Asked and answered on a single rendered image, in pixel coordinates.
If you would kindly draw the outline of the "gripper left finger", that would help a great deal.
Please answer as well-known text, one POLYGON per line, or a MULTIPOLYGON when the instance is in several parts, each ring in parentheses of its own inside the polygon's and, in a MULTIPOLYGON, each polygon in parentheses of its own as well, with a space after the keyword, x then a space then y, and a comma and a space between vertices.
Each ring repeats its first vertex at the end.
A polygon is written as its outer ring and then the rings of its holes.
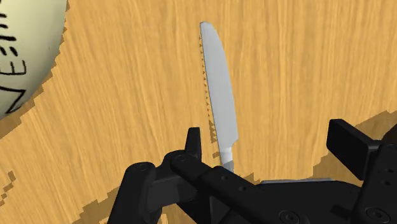
POLYGON ((200 129, 191 127, 185 148, 166 154, 160 166, 130 165, 108 224, 157 224, 171 204, 197 224, 281 224, 277 203, 266 206, 259 185, 201 158, 200 129))

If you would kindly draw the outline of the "silver table knife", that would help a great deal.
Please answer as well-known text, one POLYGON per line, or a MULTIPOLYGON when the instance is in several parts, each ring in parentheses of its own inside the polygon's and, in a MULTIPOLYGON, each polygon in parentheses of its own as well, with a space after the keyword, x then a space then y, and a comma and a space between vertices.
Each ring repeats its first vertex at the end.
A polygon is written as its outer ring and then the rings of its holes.
POLYGON ((212 24, 201 22, 200 34, 219 156, 222 166, 233 172, 232 147, 239 134, 226 55, 212 24))

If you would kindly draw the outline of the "cream bowl with black lettering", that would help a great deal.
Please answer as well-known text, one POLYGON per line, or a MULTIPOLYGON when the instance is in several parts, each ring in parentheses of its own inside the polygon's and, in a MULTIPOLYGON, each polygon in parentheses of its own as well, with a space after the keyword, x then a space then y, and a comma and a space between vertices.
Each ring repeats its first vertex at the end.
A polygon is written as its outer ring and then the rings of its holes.
POLYGON ((59 54, 67 0, 0 0, 0 120, 27 102, 59 54))

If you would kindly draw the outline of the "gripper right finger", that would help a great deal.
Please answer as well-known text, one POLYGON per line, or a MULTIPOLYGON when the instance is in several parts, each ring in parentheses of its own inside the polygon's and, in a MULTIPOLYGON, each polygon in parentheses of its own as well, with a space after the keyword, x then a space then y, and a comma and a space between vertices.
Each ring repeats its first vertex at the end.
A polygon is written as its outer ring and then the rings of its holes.
POLYGON ((351 224, 397 224, 397 145, 374 140, 343 119, 331 119, 326 147, 363 182, 351 224))

